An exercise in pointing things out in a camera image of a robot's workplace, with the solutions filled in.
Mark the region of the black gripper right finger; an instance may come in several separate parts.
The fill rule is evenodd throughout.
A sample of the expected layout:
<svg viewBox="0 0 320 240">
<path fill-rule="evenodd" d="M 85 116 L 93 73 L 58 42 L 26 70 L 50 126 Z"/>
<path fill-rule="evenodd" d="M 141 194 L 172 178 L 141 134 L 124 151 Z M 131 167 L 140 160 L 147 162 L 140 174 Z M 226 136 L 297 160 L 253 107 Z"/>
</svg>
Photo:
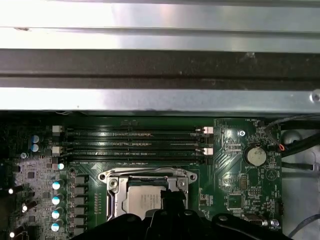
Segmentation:
<svg viewBox="0 0 320 240">
<path fill-rule="evenodd" d="M 249 223 L 230 214 L 217 214 L 211 220 L 187 209 L 183 192 L 172 193 L 172 238 L 175 240 L 251 240 Z"/>
</svg>

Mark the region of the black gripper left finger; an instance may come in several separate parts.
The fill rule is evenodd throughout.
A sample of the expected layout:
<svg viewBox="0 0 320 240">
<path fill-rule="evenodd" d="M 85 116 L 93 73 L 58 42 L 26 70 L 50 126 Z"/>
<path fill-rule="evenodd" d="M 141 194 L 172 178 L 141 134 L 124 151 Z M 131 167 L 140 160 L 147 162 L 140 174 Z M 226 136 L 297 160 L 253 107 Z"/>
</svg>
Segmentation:
<svg viewBox="0 0 320 240">
<path fill-rule="evenodd" d="M 133 213 L 126 213 L 73 237 L 74 240 L 158 240 L 161 239 L 168 216 L 167 201 L 171 190 L 162 190 L 160 197 L 164 209 L 153 210 L 152 217 L 141 219 Z"/>
</svg>

